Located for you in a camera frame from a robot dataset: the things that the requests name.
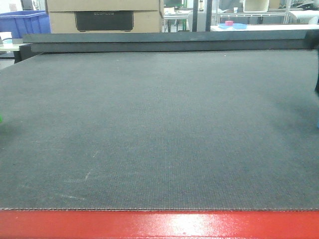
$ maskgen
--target cutting table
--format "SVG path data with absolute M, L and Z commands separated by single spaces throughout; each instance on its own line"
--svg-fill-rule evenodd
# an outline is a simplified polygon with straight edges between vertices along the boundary
M 0 72 L 0 238 L 319 237 L 315 51 L 28 37 L 46 53 Z

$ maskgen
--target blue tray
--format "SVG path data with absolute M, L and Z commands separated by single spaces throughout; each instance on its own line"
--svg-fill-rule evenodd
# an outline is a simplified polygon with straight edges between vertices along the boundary
M 228 29 L 230 27 L 234 28 L 234 29 L 238 29 L 238 30 L 244 30 L 247 29 L 247 25 L 245 24 L 240 24 L 240 23 L 234 23 L 232 26 L 226 26 L 224 23 L 221 23 L 218 25 L 219 28 L 222 29 Z

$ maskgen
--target cardboard box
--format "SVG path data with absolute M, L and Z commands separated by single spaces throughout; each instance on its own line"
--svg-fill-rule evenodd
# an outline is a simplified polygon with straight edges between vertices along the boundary
M 278 9 L 280 6 L 280 0 L 269 0 L 270 9 Z
M 47 8 L 52 33 L 141 33 L 162 30 L 163 0 L 47 0 Z M 79 15 L 77 12 L 92 12 L 92 15 L 96 15 L 92 17 L 107 17 L 111 12 L 118 14 L 118 11 L 132 12 L 130 29 L 82 31 L 78 25 L 80 21 L 76 19 Z

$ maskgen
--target scratch mark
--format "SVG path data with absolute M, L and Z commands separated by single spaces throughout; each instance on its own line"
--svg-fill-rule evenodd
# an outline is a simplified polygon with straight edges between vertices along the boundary
M 98 150 L 98 151 L 96 151 L 95 152 L 95 154 L 92 156 L 92 158 L 95 158 L 96 157 L 96 155 L 99 153 L 100 151 Z
M 86 200 L 85 198 L 78 198 L 78 197 L 73 197 L 73 196 L 69 196 L 69 195 L 65 195 L 65 194 L 56 194 L 56 195 L 59 195 L 62 198 Z
M 92 171 L 92 170 L 90 170 L 90 172 L 88 172 L 88 174 L 85 176 L 85 181 L 88 180 L 88 177 L 89 177 L 89 175 L 91 174 L 91 171 Z

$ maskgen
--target metal shelving rack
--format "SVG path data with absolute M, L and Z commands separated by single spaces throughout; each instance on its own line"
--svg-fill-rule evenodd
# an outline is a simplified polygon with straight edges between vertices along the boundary
M 292 0 L 286 0 L 286 11 L 283 12 L 261 12 L 261 13 L 248 13 L 248 12 L 243 12 L 243 13 L 219 13 L 218 9 L 219 9 L 219 3 L 221 0 L 217 1 L 216 4 L 216 12 L 215 12 L 215 20 L 214 23 L 215 25 L 220 23 L 220 20 L 222 17 L 264 17 L 264 16 L 283 16 L 284 17 L 284 24 L 287 24 L 289 22 L 289 12 L 291 9 L 291 3 Z

